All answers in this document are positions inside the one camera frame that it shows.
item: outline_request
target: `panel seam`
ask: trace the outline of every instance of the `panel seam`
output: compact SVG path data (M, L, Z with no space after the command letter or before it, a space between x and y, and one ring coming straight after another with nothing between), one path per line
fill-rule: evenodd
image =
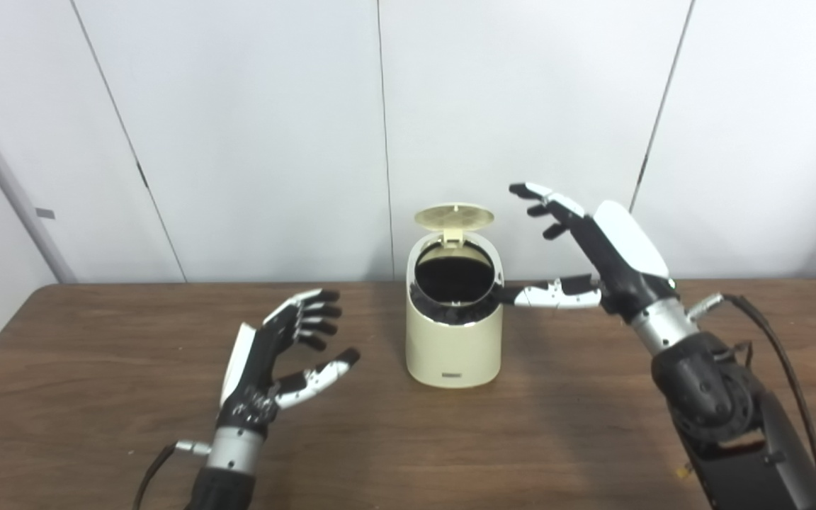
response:
M380 96L382 98L382 147L386 158L386 200L389 208L389 253L392 258L392 281L395 281L395 230L392 228L392 181L389 177L389 132L386 127L386 84L383 78L383 27L380 21L380 0L376 0L376 35L380 50Z
M130 141L130 136L128 135L128 129L125 126L124 119L122 117L122 112L119 111L119 106L115 101L115 96L113 95L113 90L109 87L109 81L106 80L106 74L103 71L103 65L100 64L100 58L96 54L96 50L94 49L94 44L90 40L90 33L87 33L87 26L84 25L84 19L81 18L81 11L78 10L77 4L74 3L74 0L71 0L71 8L74 10L74 17L77 18L78 25L81 26L81 32L84 33L84 39L87 41L87 48L90 50L90 55L93 56L93 62L96 64L96 70L100 74L100 79L103 80L103 86L106 88L106 93L109 96L109 101L113 106L113 110L115 112L115 116L119 120L119 126L122 127L122 133L124 135L125 141L128 143L127 148L130 149L130 153L134 158L134 165L137 168L138 173L140 174L140 180L143 181L143 187L146 188L147 194L149 195L149 201L153 204L153 210L156 212L156 217L159 219L159 226L162 228L162 233L166 236L166 241L169 242L169 249L171 249L172 257L175 258L175 264L178 265L178 272L181 272L181 280L188 282L188 276L185 275L184 267L181 267L181 260L179 259L178 252L175 250L175 244L172 242L171 236L169 236L169 230L166 229L165 220L162 219L162 213L159 212L159 206L156 204L156 197L153 196L153 190L149 187L147 183L147 177L143 173L143 168L140 166L140 159L137 157L137 151L134 149L134 144Z
M688 5L688 13L686 14L686 22L682 25L682 33L679 35L679 42L676 45L676 54L673 55L673 64L669 67L669 76L667 77L667 84L663 87L663 96L660 97L660 106L657 108L657 118L654 119L654 127L650 130L650 138L647 140L647 149L644 153L644 159L641 161L641 169L637 175L637 183L635 183L635 192L632 193L632 201L628 204L628 212L632 213L635 210L635 200L638 199L638 191L641 190L641 181L644 181L644 174L647 171L647 161L650 159L651 149L654 148L654 138L657 136L657 127L660 126L660 120L663 117L663 109L667 105L667 96L669 96L669 88L673 83L673 76L676 74L676 66L679 62L679 55L682 52L682 45L686 39L686 32L689 31L689 22L691 22L691 14L694 10L696 0L691 0Z

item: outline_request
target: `cream trash can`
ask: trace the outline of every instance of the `cream trash can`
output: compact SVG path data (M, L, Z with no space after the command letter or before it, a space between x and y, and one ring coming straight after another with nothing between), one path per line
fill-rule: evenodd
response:
M502 357L502 263L483 236L470 232L493 213L467 203L422 210L415 222L433 233L408 256L405 358L415 380L435 387L492 381Z

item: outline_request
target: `wooden table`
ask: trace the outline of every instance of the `wooden table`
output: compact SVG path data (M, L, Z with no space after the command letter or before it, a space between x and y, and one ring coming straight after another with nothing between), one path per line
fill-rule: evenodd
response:
M259 509L708 509L649 356L601 310L507 310L502 372L435 390L404 368L404 287L327 285L344 316L330 352L293 348L288 372L357 346L352 373L281 413L260 461ZM0 335L0 510L129 508L156 452L210 440L237 327L309 284L52 286ZM816 419L816 280L680 284L686 303L744 293L790 351ZM734 310L705 321L755 339L755 371L796 417L773 351ZM202 458L177 454L145 510L181 509Z

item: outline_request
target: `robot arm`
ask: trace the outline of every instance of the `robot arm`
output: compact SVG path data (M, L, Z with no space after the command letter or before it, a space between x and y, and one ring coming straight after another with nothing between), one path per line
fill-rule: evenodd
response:
M326 349L326 342L317 333L336 333L336 326L327 319L342 315L332 306L337 298L337 293L318 288L286 300L266 317L260 329L241 325L222 384L213 442L179 441L163 449L140 485L135 510L149 479L174 450L207 456L186 510L247 510L256 481L256 461L276 413L317 396L360 358L359 352L350 348L326 363L273 378L276 356L295 343L315 351Z
M654 383L667 399L711 506L816 510L815 467L779 400L736 361L734 349L697 325L723 300L764 327L760 314L752 313L743 297L719 295L686 311L663 258L634 217L616 203L603 203L592 217L542 186L513 184L509 190L537 201L528 209L530 216L554 217L545 238L573 236L602 279L600 306L621 316L653 356ZM792 382L794 374L787 374ZM812 430L810 418L804 413L803 418ZM814 442L812 449L816 454Z

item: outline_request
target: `fingertip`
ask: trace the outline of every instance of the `fingertip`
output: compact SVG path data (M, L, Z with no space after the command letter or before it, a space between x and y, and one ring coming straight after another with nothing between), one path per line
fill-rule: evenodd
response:
M361 352L356 348L348 348L342 354L334 358L335 361L344 361L349 367L356 364L361 359Z
M548 212L547 208L544 207L543 204L539 203L537 205L528 207L528 216L540 217L546 216L547 214L550 214L550 212Z
M329 317L330 319L338 319L338 317L342 317L342 309L340 309L340 307L327 305L317 310L317 315Z
M333 303L339 300L339 296L340 294L338 290L328 290L328 288L321 288L320 294L317 295L317 300Z
M326 320L321 320L321 322L302 324L301 327L303 327L303 329L313 329L316 332L321 332L330 336L333 336L335 333L339 332L338 326L326 322Z
M514 193L519 197L525 198L524 195L530 193L528 187L524 183L509 184L509 193Z
M543 239L546 239L547 241L553 241L560 235L563 235L563 233L565 233L566 230L568 229L569 228L567 228L561 223L553 223L546 230L543 230Z

